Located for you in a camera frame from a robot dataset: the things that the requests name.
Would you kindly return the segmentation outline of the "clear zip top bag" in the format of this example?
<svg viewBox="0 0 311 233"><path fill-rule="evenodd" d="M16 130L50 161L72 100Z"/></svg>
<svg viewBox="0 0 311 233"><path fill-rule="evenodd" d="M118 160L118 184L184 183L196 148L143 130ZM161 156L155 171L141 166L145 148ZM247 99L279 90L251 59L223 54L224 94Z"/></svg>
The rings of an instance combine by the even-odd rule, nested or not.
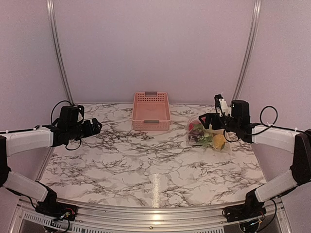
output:
<svg viewBox="0 0 311 233"><path fill-rule="evenodd" d="M205 129L198 117L192 117L187 123L187 144L204 148L212 148L215 151L232 152L230 143L226 140L228 134L224 130L213 130L211 126Z"/></svg>

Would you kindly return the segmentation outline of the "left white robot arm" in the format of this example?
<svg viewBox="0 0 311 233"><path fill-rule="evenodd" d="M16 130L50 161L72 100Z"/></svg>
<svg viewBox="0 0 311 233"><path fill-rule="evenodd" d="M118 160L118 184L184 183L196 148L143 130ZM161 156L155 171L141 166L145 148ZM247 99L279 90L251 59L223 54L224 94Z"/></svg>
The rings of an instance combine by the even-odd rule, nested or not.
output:
<svg viewBox="0 0 311 233"><path fill-rule="evenodd" d="M29 177L14 172L8 159L31 152L42 152L59 146L67 147L70 141L82 143L84 138L101 132L102 124L96 119L85 119L82 105L63 106L59 117L50 124L30 129L0 133L0 186L30 200L35 210L49 216L73 216L76 207L58 202L51 188Z"/></svg>

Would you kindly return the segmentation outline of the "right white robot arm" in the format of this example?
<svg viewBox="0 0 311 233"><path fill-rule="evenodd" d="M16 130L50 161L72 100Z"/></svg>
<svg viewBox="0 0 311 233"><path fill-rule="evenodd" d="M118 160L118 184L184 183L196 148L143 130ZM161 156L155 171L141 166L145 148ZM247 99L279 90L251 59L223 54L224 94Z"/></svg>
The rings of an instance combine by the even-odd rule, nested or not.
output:
<svg viewBox="0 0 311 233"><path fill-rule="evenodd" d="M267 183L249 191L245 202L224 208L227 221L264 214L265 202L282 197L311 181L311 131L252 123L249 103L233 100L227 104L215 96L215 111L198 117L205 129L223 130L252 145Z"/></svg>

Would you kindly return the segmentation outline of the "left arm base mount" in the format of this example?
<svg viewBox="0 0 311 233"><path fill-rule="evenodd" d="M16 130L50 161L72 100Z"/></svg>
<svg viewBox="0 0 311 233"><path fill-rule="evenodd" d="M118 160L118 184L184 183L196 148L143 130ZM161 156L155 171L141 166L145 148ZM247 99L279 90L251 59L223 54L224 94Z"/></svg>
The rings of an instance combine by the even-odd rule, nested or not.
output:
<svg viewBox="0 0 311 233"><path fill-rule="evenodd" d="M55 221L68 219L74 221L76 218L78 207L76 205L65 204L65 203L52 203L46 204L39 202L35 208L35 211L47 216L53 217Z"/></svg>

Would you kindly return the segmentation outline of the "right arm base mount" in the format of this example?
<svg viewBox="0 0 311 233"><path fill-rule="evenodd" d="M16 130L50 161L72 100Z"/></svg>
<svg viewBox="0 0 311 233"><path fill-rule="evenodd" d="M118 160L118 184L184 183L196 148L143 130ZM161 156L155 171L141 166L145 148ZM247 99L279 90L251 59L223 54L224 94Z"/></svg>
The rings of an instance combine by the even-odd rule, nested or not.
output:
<svg viewBox="0 0 311 233"><path fill-rule="evenodd" d="M264 216L266 213L265 205L247 207L246 204L239 204L227 206L222 210L222 215L226 218L227 222L235 222L258 216Z"/></svg>

